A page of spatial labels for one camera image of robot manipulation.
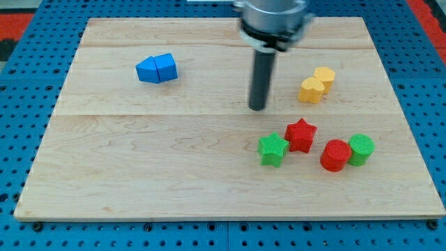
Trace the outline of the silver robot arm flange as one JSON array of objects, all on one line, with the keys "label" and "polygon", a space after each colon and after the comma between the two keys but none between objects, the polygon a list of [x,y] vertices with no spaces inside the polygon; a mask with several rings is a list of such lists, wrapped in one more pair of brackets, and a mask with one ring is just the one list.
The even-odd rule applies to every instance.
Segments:
[{"label": "silver robot arm flange", "polygon": [[285,52],[302,40],[314,18],[306,0],[235,0],[240,38],[256,51]]}]

